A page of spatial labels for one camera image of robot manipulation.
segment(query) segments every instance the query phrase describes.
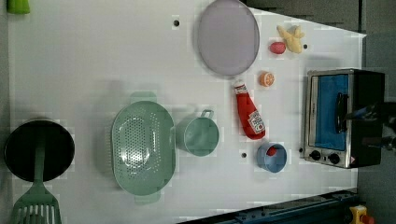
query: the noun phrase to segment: oven window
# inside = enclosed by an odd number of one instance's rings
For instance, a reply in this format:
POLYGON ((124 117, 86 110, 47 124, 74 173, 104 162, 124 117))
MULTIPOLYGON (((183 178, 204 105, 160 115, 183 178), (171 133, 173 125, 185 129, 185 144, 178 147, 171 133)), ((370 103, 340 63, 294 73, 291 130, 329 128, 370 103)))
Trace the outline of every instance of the oven window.
POLYGON ((348 94, 348 75, 318 78, 315 147, 346 150, 347 134, 337 133, 335 128, 336 101, 339 92, 348 94))

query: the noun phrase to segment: green mug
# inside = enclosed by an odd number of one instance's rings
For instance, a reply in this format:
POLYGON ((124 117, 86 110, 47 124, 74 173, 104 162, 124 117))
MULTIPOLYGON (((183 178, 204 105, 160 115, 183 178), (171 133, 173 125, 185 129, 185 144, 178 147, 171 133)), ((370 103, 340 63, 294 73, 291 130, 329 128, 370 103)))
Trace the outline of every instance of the green mug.
POLYGON ((219 142, 219 128, 212 120, 213 113, 206 109, 201 117, 182 120, 177 125, 177 146, 199 157, 212 153, 219 142))

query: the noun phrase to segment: ketchup label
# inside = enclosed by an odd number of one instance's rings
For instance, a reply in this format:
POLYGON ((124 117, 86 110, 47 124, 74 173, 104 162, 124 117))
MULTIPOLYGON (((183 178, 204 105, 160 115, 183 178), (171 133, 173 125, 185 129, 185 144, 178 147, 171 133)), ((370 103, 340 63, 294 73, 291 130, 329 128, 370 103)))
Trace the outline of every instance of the ketchup label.
POLYGON ((242 85, 242 86, 240 86, 240 87, 235 87, 235 93, 236 93, 236 94, 248 93, 247 86, 242 85))
POLYGON ((260 117, 259 111, 257 110, 249 115, 248 123, 254 133, 261 133, 265 130, 264 121, 262 121, 262 117, 260 117))

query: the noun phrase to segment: oven knob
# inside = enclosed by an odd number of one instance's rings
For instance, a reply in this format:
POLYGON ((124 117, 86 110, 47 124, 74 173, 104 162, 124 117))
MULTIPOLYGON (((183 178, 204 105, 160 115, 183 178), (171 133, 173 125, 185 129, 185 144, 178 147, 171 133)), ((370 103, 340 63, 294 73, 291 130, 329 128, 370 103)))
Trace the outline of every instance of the oven knob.
POLYGON ((329 160, 332 164, 337 164, 338 162, 340 162, 340 157, 337 154, 332 154, 329 157, 329 160))
POLYGON ((312 160, 314 161, 318 161, 320 160, 320 152, 318 152, 317 150, 314 150, 313 152, 311 152, 311 154, 309 154, 309 156, 312 158, 312 160))

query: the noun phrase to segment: orange toy food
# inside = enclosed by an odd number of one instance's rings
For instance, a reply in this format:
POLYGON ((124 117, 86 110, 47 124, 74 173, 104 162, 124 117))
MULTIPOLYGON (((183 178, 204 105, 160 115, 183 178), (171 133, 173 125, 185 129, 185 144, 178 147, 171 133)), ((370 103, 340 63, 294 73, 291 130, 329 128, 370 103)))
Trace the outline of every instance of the orange toy food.
POLYGON ((264 87, 271 86, 275 81, 274 75, 269 72, 263 72, 259 77, 260 85, 264 87))

